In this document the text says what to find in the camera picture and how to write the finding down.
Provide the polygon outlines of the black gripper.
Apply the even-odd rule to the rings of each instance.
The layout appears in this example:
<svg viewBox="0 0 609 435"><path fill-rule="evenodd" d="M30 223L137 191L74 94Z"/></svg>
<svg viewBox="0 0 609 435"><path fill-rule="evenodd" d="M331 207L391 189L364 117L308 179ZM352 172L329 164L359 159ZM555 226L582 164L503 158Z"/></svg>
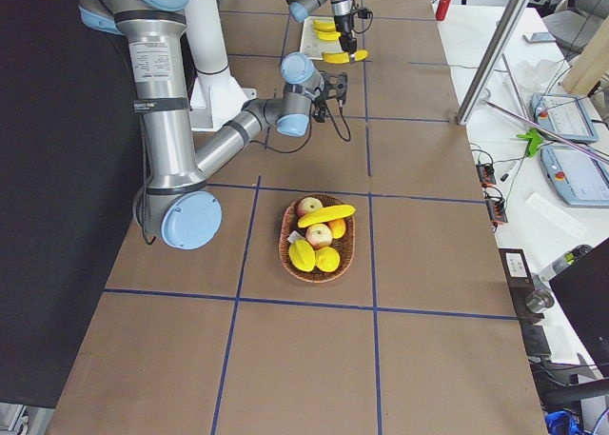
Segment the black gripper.
<svg viewBox="0 0 609 435"><path fill-rule="evenodd" d="M348 74L315 70L308 79L308 89L313 104L313 119L324 122L328 117L325 103L329 99L336 99L341 106L346 103Z"/></svg>
<svg viewBox="0 0 609 435"><path fill-rule="evenodd" d="M363 30L355 28L355 19L368 20L367 26ZM341 34L339 43L344 52L355 53L357 51L356 34L365 33L372 25L372 11L366 7L351 9L346 15L334 17L337 32Z"/></svg>

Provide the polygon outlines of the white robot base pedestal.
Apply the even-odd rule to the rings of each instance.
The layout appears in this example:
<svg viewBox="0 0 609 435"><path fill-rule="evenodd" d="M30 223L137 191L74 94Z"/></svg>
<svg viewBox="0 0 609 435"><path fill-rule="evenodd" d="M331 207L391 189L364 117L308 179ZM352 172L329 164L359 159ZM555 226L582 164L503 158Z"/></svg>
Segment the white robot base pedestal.
<svg viewBox="0 0 609 435"><path fill-rule="evenodd" d="M234 118L257 92L242 88L230 72L217 0L189 0L185 14L196 68L190 122L195 131L213 132Z"/></svg>

